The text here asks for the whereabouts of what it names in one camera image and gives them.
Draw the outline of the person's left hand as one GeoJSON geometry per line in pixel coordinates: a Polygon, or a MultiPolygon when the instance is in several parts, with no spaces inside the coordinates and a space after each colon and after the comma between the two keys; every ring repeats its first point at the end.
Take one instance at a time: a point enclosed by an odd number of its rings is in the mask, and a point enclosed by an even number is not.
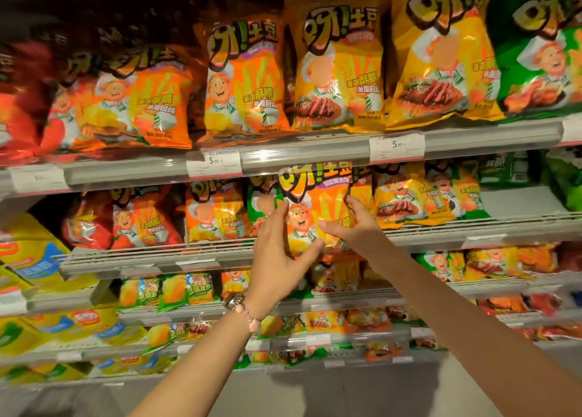
{"type": "Polygon", "coordinates": [[[289,203],[280,202],[265,219],[254,241],[251,279],[244,306],[251,318],[262,320],[293,291],[306,272],[293,272],[287,254],[289,203]]]}

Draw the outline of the yellow snack packet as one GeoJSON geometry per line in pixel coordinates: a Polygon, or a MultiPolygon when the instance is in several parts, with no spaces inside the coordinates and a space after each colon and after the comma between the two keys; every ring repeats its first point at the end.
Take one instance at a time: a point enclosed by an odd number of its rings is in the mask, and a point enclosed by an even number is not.
{"type": "Polygon", "coordinates": [[[485,26],[490,0],[390,0],[398,80],[387,130],[460,116],[498,121],[500,70],[485,26]]]}
{"type": "Polygon", "coordinates": [[[381,132],[386,0],[285,0],[297,56],[292,128],[381,132]]]}
{"type": "Polygon", "coordinates": [[[382,229],[427,219],[424,162],[378,164],[371,170],[374,215],[382,229]]]}
{"type": "Polygon", "coordinates": [[[481,199],[478,162],[473,158],[429,160],[426,178],[448,204],[456,220],[490,218],[481,199]]]}

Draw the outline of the person's right forearm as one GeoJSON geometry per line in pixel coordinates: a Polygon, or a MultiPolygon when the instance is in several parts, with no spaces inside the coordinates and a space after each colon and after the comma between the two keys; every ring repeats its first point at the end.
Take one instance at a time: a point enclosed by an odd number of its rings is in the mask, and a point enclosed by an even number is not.
{"type": "Polygon", "coordinates": [[[582,417],[582,379],[484,313],[397,247],[367,258],[433,330],[503,417],[582,417]]]}

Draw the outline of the grey metal shelf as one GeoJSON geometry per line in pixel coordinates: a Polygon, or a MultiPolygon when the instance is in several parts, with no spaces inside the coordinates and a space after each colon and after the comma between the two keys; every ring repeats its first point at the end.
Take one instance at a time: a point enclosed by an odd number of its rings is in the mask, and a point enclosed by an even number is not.
{"type": "Polygon", "coordinates": [[[112,280],[101,280],[97,285],[70,292],[40,292],[30,288],[11,287],[0,291],[0,318],[37,316],[45,313],[89,309],[109,292],[112,280]]]}
{"type": "MultiPolygon", "coordinates": [[[[505,278],[469,282],[448,282],[447,285],[469,298],[530,294],[565,286],[581,286],[582,272],[538,274],[535,279],[505,278]]],[[[274,315],[296,315],[324,310],[348,310],[404,305],[406,300],[394,288],[362,289],[358,291],[315,293],[310,298],[287,299],[273,310],[274,315]]],[[[187,323],[191,320],[214,320],[225,312],[222,301],[183,305],[173,310],[158,312],[155,306],[141,306],[118,313],[123,325],[153,326],[164,323],[187,323]]]]}
{"type": "MultiPolygon", "coordinates": [[[[13,359],[0,358],[0,388],[17,385],[97,383],[123,385],[145,376],[168,373],[197,341],[178,341],[150,354],[141,345],[124,348],[60,345],[39,348],[13,359]]],[[[362,367],[391,363],[439,361],[447,348],[428,327],[394,327],[388,332],[339,334],[319,332],[246,344],[235,370],[266,373],[302,369],[362,367]]]]}
{"type": "MultiPolygon", "coordinates": [[[[497,125],[461,118],[447,119],[435,127],[418,131],[426,137],[423,159],[557,147],[562,137],[563,119],[529,119],[497,125]]],[[[240,150],[243,176],[277,174],[294,166],[311,163],[351,162],[352,165],[369,165],[368,140],[375,135],[379,134],[314,132],[231,148],[240,150]]],[[[65,163],[55,158],[33,164],[54,164],[62,168],[73,192],[95,191],[190,181],[192,179],[186,170],[186,158],[190,152],[203,149],[218,148],[196,148],[190,151],[145,149],[138,152],[127,149],[105,152],[101,159],[84,158],[65,163]]],[[[0,201],[44,196],[16,193],[7,169],[0,168],[0,201]]]]}
{"type": "MultiPolygon", "coordinates": [[[[582,212],[565,209],[547,186],[486,190],[491,218],[429,227],[405,225],[385,230],[397,246],[411,253],[459,250],[582,239],[582,212]]],[[[55,258],[65,280],[94,274],[99,279],[211,271],[250,265],[255,238],[201,241],[117,251],[76,248],[55,258]]]]}

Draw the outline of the rows of small mixed packets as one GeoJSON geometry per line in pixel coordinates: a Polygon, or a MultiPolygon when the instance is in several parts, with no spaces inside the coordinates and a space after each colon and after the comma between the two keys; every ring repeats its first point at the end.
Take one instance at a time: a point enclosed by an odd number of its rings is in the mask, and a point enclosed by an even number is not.
{"type": "MultiPolygon", "coordinates": [[[[396,289],[361,269],[356,291],[314,291],[282,301],[246,344],[236,369],[286,369],[325,359],[355,363],[432,361],[446,349],[396,289]]],[[[582,345],[582,272],[447,281],[447,285],[540,347],[582,345]]],[[[123,309],[124,325],[149,331],[149,352],[184,355],[226,312],[219,301],[159,312],[123,309]]]]}

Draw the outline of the person's left forearm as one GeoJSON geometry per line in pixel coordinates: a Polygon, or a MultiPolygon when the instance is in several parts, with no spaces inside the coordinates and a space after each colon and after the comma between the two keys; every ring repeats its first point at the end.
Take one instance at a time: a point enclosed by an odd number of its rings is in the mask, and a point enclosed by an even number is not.
{"type": "Polygon", "coordinates": [[[258,326],[244,301],[227,312],[128,417],[207,417],[258,326]]]}

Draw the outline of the orange snack packet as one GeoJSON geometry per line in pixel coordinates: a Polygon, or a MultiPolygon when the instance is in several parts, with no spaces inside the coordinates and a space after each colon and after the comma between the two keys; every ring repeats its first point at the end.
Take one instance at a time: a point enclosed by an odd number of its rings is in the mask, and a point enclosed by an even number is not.
{"type": "Polygon", "coordinates": [[[185,239],[188,243],[250,235],[242,179],[209,179],[186,184],[185,239]]]}
{"type": "Polygon", "coordinates": [[[192,148],[190,54],[179,45],[71,53],[62,65],[41,149],[54,155],[106,148],[192,148]]]}
{"type": "Polygon", "coordinates": [[[198,22],[193,30],[208,53],[206,141],[251,142],[289,134],[279,12],[198,22]]]}
{"type": "Polygon", "coordinates": [[[345,242],[325,233],[318,222],[355,224],[345,198],[352,186],[351,162],[326,162],[295,166],[279,174],[284,200],[289,202],[287,240],[293,256],[299,256],[317,239],[323,238],[322,261],[330,264],[348,253],[345,242]]]}

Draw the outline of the pile of yellow chip bags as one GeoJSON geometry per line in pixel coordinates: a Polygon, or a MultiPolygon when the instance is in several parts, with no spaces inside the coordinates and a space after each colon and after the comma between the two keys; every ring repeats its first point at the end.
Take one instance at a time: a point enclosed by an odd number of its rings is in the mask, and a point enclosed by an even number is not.
{"type": "MultiPolygon", "coordinates": [[[[0,229],[0,291],[11,287],[40,292],[70,292],[93,287],[93,274],[65,280],[57,256],[69,253],[67,247],[29,213],[17,216],[0,229]]],[[[97,306],[37,316],[0,318],[0,358],[13,359],[39,348],[60,345],[82,347],[146,347],[147,330],[140,325],[119,321],[118,300],[109,292],[97,306]]]]}

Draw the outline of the red snack packet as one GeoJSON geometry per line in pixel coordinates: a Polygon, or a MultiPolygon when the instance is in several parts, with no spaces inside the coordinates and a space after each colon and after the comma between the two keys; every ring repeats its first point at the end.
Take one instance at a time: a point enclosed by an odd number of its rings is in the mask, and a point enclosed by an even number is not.
{"type": "Polygon", "coordinates": [[[113,209],[112,250],[183,242],[172,219],[171,186],[109,190],[113,209]]]}
{"type": "Polygon", "coordinates": [[[85,192],[62,221],[62,234],[71,247],[108,250],[113,243],[113,202],[109,191],[85,192]]]}
{"type": "Polygon", "coordinates": [[[41,132],[54,77],[50,49],[39,42],[0,41],[0,167],[31,163],[42,154],[41,132]]]}

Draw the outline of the white price label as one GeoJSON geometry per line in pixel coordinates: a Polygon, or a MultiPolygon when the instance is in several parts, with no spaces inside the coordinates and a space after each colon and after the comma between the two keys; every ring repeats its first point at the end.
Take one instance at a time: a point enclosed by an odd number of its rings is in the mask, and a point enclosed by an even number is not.
{"type": "Polygon", "coordinates": [[[218,148],[190,152],[186,158],[186,170],[192,180],[242,177],[240,150],[218,148]]]}
{"type": "Polygon", "coordinates": [[[401,135],[375,135],[368,141],[371,165],[421,160],[426,151],[425,134],[418,131],[401,135]]]}
{"type": "Polygon", "coordinates": [[[558,147],[582,146],[582,112],[566,116],[562,121],[562,129],[558,147]]]}
{"type": "Polygon", "coordinates": [[[19,195],[48,195],[73,192],[65,171],[54,164],[33,164],[7,169],[12,186],[19,195]]]}

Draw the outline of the green snack packet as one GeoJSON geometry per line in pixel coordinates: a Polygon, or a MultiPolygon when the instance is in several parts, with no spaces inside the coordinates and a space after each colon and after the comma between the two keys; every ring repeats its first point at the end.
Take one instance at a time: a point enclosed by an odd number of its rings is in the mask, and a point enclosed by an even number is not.
{"type": "Polygon", "coordinates": [[[246,192],[250,237],[257,237],[261,226],[284,199],[277,175],[248,178],[246,192]]]}
{"type": "Polygon", "coordinates": [[[582,0],[490,0],[507,121],[582,112],[582,0]]]}
{"type": "Polygon", "coordinates": [[[530,154],[523,151],[495,153],[478,158],[478,181],[489,188],[517,188],[537,183],[530,154]]]}
{"type": "Polygon", "coordinates": [[[546,151],[541,178],[569,211],[582,212],[582,146],[546,151]]]}

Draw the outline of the person's right hand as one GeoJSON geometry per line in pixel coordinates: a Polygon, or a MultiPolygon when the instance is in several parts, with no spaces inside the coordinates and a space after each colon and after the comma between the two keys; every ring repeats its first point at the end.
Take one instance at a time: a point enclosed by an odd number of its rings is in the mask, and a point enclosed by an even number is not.
{"type": "Polygon", "coordinates": [[[346,201],[356,224],[351,226],[352,237],[344,242],[367,260],[375,273],[390,280],[398,268],[410,263],[410,255],[387,238],[360,200],[347,196],[346,201]]]}

